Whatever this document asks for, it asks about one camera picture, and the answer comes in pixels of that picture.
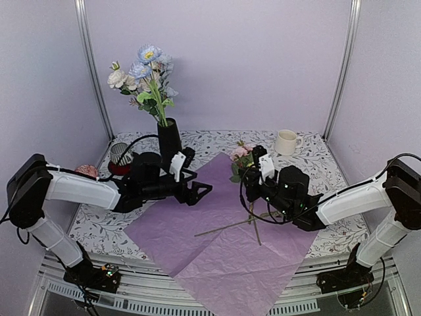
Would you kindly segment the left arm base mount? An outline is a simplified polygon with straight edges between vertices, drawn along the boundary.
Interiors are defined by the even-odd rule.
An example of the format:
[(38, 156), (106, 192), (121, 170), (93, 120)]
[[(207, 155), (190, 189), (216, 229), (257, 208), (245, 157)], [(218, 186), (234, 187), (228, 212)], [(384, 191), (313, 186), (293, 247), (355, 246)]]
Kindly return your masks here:
[(106, 263), (102, 267), (94, 267), (87, 251), (77, 243), (82, 251), (82, 261), (74, 267), (66, 267), (63, 280), (82, 288), (117, 293), (121, 274), (116, 265)]

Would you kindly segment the blue poppy flower stem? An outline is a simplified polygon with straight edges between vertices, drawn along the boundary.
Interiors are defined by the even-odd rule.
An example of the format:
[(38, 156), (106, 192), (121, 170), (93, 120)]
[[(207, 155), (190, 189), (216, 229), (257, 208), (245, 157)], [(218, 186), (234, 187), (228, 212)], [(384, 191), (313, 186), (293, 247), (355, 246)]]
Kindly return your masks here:
[[(161, 48), (152, 45), (152, 44), (144, 44), (142, 45), (139, 50), (137, 51), (137, 59), (132, 63), (129, 74), (136, 78), (136, 83), (139, 84), (142, 78), (147, 79), (154, 79), (157, 82), (157, 76), (154, 75), (153, 66), (155, 61), (163, 54)], [(166, 117), (166, 108), (174, 106), (174, 98), (173, 99), (165, 99), (162, 97), (162, 105), (164, 107), (165, 119)]]

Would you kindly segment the pink rose flower stem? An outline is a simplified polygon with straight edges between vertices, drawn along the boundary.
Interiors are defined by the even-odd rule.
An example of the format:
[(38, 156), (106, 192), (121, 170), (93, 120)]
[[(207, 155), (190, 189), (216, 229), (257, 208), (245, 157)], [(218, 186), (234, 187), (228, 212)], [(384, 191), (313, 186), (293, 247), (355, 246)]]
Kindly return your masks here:
[[(239, 171), (241, 169), (245, 169), (246, 167), (250, 167), (253, 165), (252, 150), (253, 150), (252, 145), (246, 144), (242, 140), (237, 142), (237, 147), (230, 154), (230, 159), (232, 161), (232, 164), (231, 164), (232, 175), (230, 177), (231, 182), (239, 183), (240, 181)], [(216, 229), (212, 229), (206, 232), (196, 234), (195, 237), (201, 237), (201, 236), (205, 236), (205, 235), (212, 234), (215, 232), (220, 232), (222, 230), (237, 227), (242, 224), (249, 224), (248, 219), (245, 221), (229, 224), (220, 228), (216, 228)]]

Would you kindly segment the light blue flower stem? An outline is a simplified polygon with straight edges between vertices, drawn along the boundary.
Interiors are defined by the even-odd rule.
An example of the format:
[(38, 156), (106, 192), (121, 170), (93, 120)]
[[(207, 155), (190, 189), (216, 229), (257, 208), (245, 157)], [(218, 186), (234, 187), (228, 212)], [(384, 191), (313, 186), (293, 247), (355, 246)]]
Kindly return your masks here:
[(164, 53), (155, 61), (153, 66), (154, 75), (157, 76), (159, 91), (165, 99), (173, 99), (178, 95), (178, 92), (169, 83), (169, 78), (173, 70), (174, 62), (172, 57)]

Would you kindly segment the purple pink wrapping paper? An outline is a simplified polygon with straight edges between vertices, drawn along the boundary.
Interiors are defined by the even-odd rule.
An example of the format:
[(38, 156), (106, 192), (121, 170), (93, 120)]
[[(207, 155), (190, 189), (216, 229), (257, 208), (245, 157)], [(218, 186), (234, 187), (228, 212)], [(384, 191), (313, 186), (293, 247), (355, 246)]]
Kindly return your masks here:
[(196, 205), (173, 197), (158, 201), (129, 224), (125, 233), (148, 258), (194, 297), (199, 283), (228, 277), (243, 286), (268, 282), (270, 272), (280, 279), (268, 293), (277, 298), (303, 262), (316, 238), (292, 224), (258, 222), (262, 245), (251, 224), (242, 224), (201, 237), (196, 234), (247, 219), (239, 186), (230, 182), (231, 163), (219, 153), (198, 171), (200, 182), (212, 185)]

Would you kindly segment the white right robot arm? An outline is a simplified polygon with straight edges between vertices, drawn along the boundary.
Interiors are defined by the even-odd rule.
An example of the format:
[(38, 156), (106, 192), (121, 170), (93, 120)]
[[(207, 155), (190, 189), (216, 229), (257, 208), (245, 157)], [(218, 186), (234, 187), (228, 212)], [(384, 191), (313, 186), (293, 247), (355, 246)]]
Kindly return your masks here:
[(240, 202), (263, 199), (270, 211), (266, 223), (292, 223), (301, 230), (322, 230), (353, 215), (388, 207), (390, 212), (375, 231), (354, 251), (351, 264), (340, 273), (346, 287), (354, 287), (377, 260), (409, 232), (420, 230), (420, 174), (401, 159), (390, 159), (371, 178), (328, 197), (309, 195), (309, 176), (295, 166), (277, 171), (269, 155), (257, 155), (254, 164), (240, 169)]

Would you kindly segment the yellow small flower sprig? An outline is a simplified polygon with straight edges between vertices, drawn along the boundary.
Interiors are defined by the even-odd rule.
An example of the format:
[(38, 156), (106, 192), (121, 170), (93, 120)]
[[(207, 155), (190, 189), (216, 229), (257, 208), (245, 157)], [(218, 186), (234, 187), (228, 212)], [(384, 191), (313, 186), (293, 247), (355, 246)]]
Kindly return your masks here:
[(257, 226), (257, 218), (253, 216), (254, 214), (254, 203), (250, 203), (249, 204), (249, 224), (253, 225), (254, 230), (255, 230), (255, 236), (257, 239), (257, 243), (258, 245), (262, 245), (261, 239), (260, 239), (260, 235), (259, 235), (259, 230), (258, 230), (258, 226)]

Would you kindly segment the white rose flower stem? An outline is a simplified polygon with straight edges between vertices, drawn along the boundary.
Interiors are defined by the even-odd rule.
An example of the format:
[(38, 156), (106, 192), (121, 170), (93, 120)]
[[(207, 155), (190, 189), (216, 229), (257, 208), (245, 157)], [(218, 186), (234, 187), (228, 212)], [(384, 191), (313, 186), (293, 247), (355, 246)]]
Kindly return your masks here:
[(107, 84), (109, 88), (120, 90), (122, 95), (135, 95), (137, 96), (141, 91), (141, 85), (136, 83), (136, 78), (130, 74), (126, 74), (118, 61), (113, 61), (110, 69), (112, 72), (109, 74)]

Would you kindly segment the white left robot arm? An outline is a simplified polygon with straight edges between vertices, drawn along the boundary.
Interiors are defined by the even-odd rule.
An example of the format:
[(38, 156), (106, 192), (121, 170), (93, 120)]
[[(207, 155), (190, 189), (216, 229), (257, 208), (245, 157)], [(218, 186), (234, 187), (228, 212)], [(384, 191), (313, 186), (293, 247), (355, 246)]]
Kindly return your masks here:
[(15, 227), (29, 232), (84, 286), (98, 279), (97, 270), (84, 258), (83, 248), (64, 233), (43, 211), (46, 200), (93, 205), (115, 213), (129, 213), (146, 201), (173, 196), (179, 203), (195, 205), (211, 190), (196, 181), (188, 169), (192, 158), (177, 152), (168, 169), (153, 152), (134, 154), (130, 171), (121, 179), (94, 178), (47, 164), (41, 154), (32, 155), (7, 182), (9, 219)]

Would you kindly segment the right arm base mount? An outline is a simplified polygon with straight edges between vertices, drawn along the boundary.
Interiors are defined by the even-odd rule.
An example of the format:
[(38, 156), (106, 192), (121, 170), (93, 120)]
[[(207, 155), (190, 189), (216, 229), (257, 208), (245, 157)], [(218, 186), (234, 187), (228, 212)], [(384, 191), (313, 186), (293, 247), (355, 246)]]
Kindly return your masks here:
[[(347, 264), (342, 269), (319, 273), (316, 278), (316, 285), (323, 294), (350, 289), (356, 286), (368, 285), (374, 281), (371, 269), (357, 263), (358, 243), (351, 251)], [(339, 302), (347, 309), (361, 307), (367, 296), (367, 290), (339, 295)]]

